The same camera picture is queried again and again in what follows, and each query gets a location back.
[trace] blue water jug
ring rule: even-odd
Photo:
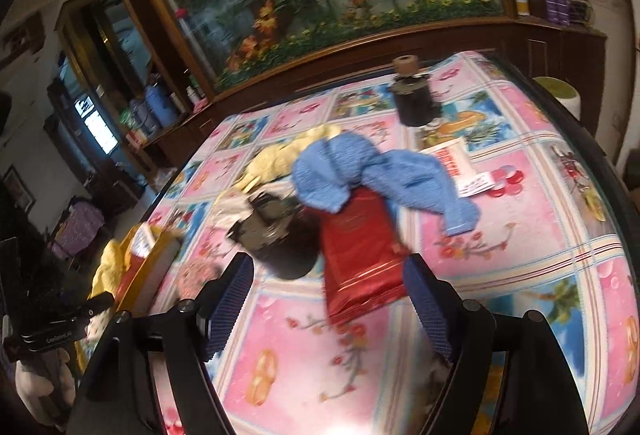
[[[145,100],[163,128],[172,126],[178,120],[178,111],[159,84],[146,88]]]

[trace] blue cloth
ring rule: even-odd
[[[478,206],[459,198],[453,179],[434,156],[408,150],[380,153],[350,131],[306,148],[293,164],[292,178],[300,201],[323,211],[340,211],[351,189],[362,185],[406,208],[442,214],[448,235],[472,230],[480,218]]]

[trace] table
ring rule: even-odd
[[[421,150],[464,136],[478,171],[512,166],[522,177],[502,195],[473,196],[479,224],[456,237],[442,233],[435,214],[398,209],[402,239],[463,298],[494,312],[543,312],[572,369],[591,433],[607,433],[638,379],[635,287],[607,203],[543,111],[493,62],[461,52],[429,72],[445,119],[438,129],[399,123],[388,91],[392,75],[223,121],[151,215],[184,232],[151,312],[175,302],[181,264],[207,258],[224,267],[237,252],[225,229],[212,225],[213,203],[266,145],[323,122],[364,134],[382,151]],[[274,184],[291,186],[288,178]],[[307,276],[283,281],[257,263],[226,348],[207,363],[230,421],[239,434],[418,433],[448,368],[430,349],[411,303],[403,299],[332,328],[322,267],[319,257]],[[488,430],[503,364],[497,354],[475,434]],[[180,435],[166,367],[161,357],[153,365],[167,431]],[[271,378],[256,394],[252,382],[265,365]]]

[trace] yellow cloth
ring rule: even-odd
[[[102,252],[100,266],[94,274],[89,297],[92,298],[105,291],[115,297],[120,280],[128,268],[120,244],[115,240],[110,240]]]
[[[300,153],[312,142],[322,138],[331,139],[340,133],[335,124],[322,124],[296,135],[289,144],[272,144],[260,151],[244,169],[244,174],[234,187],[248,193],[260,184],[287,176]]]

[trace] red plastic bag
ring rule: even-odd
[[[349,322],[406,296],[402,262],[410,251],[400,242],[382,196],[361,186],[340,212],[312,211],[321,221],[331,324]]]

